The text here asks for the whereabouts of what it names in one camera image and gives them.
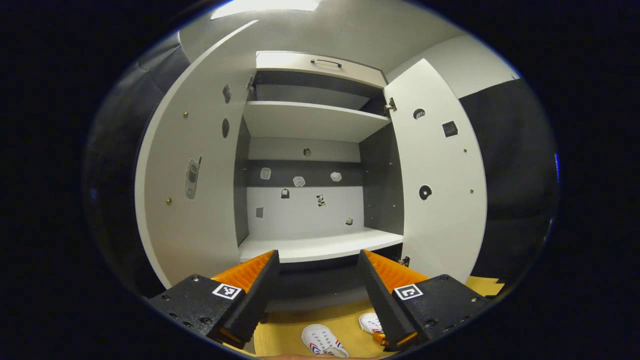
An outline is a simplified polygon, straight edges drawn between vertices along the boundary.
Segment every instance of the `wooden floor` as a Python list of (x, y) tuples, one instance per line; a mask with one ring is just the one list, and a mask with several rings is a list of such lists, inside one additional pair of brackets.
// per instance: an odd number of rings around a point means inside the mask
[[(469, 277), (466, 285), (482, 296), (496, 295), (504, 284), (498, 279)], [(311, 351), (302, 343), (302, 330), (313, 323), (321, 323), (334, 333), (350, 357), (389, 356), (383, 347), (373, 340), (373, 336), (360, 330), (358, 318), (364, 313), (373, 313), (369, 300), (313, 311), (270, 313), (266, 323), (259, 323), (253, 333), (255, 354), (252, 356), (275, 356), (298, 354), (311, 356)]]

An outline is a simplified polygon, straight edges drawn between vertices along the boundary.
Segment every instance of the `drawer handle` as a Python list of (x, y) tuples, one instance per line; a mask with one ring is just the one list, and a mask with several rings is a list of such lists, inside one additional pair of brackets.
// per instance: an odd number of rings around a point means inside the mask
[(337, 63), (337, 62), (335, 62), (335, 61), (331, 61), (331, 60), (324, 60), (324, 59), (311, 59), (311, 63), (316, 63), (316, 61), (324, 61), (324, 62), (327, 62), (327, 63), (336, 64), (336, 65), (338, 65), (338, 67), (342, 67), (342, 64), (341, 64), (341, 63)]

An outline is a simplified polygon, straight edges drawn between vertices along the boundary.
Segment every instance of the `shoe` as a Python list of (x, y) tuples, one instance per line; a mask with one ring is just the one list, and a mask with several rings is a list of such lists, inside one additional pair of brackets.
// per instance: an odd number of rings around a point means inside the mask
[(376, 313), (363, 314), (360, 319), (358, 319), (358, 322), (360, 322), (361, 330), (366, 331), (369, 334), (373, 334), (374, 332), (384, 333), (384, 331), (382, 331), (382, 325), (380, 325), (380, 320), (378, 320), (378, 315), (376, 315)]
[(314, 353), (331, 354), (337, 357), (349, 357), (342, 343), (333, 335), (331, 330), (324, 325), (315, 323), (302, 330), (302, 342)]

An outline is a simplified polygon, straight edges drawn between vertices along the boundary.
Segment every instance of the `drawer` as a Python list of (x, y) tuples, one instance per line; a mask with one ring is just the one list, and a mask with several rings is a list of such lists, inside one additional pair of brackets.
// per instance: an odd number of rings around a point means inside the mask
[(328, 56), (290, 53), (285, 51), (260, 51), (256, 57), (256, 66), (258, 71), (282, 70), (306, 72), (309, 74), (352, 80), (380, 89), (387, 85), (382, 71), (378, 69)]

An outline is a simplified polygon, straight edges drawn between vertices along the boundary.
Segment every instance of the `open cabinet door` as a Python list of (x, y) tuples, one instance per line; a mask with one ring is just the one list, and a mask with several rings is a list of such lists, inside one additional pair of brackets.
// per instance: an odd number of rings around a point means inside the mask
[(476, 134), (459, 100), (425, 59), (384, 89), (402, 168), (403, 257), (429, 277), (471, 274), (486, 223)]
[(180, 75), (142, 141), (136, 218), (147, 257), (167, 288), (239, 263), (234, 163), (247, 84), (255, 75), (255, 22), (214, 44)]

